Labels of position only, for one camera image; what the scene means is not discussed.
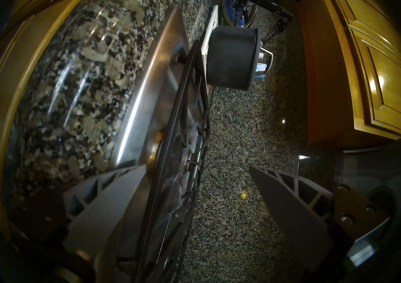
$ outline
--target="metal bracket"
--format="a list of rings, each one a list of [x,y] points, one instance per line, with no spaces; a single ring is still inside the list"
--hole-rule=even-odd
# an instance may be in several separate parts
[[[290,173],[250,165],[269,212],[308,270],[305,282],[340,278],[374,252],[389,217],[347,186],[335,193]]]

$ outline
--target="screw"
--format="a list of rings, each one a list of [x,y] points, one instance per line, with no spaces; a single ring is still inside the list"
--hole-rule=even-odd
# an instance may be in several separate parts
[[[350,190],[350,188],[349,188],[347,185],[344,185],[344,184],[339,185],[339,189],[341,189],[341,190],[347,190],[347,191]]]
[[[373,205],[366,205],[366,211],[370,213],[376,212],[376,208]]]
[[[346,225],[352,225],[355,219],[351,215],[344,214],[341,216],[341,222]]]

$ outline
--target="metal handle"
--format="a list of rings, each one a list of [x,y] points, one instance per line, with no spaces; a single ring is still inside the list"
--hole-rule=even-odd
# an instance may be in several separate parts
[[[255,75],[253,76],[253,78],[256,79],[256,80],[263,80],[265,77],[262,77],[262,76],[267,75],[267,73],[269,72],[269,70],[270,70],[270,68],[271,68],[271,66],[273,64],[273,53],[271,53],[270,51],[268,51],[266,49],[263,49],[262,48],[262,43],[260,43],[260,50],[270,54],[271,55],[271,60],[270,60],[269,68],[267,70],[262,71],[262,72],[255,72]]]

